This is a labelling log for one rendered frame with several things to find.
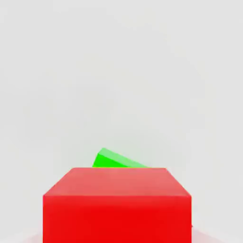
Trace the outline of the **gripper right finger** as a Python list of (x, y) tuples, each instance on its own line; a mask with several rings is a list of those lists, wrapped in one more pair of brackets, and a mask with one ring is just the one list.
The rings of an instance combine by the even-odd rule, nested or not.
[(217, 239), (192, 226), (192, 243), (217, 243)]

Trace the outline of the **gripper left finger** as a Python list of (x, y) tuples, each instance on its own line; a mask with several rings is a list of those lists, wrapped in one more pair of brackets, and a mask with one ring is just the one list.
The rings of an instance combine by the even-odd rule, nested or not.
[(43, 243), (42, 232), (38, 232), (29, 236), (27, 239), (24, 240), (24, 243)]

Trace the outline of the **small red cube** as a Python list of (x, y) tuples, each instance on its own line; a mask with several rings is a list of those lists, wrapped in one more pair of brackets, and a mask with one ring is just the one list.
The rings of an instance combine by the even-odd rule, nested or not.
[(165, 168), (73, 168), (43, 196), (43, 243), (192, 243), (191, 202)]

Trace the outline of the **small green cube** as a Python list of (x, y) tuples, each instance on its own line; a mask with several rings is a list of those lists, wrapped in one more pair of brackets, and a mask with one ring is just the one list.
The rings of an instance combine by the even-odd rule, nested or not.
[(95, 168), (146, 168), (147, 166), (142, 165), (134, 160), (131, 160), (123, 155), (115, 153), (106, 148), (102, 148), (92, 165)]

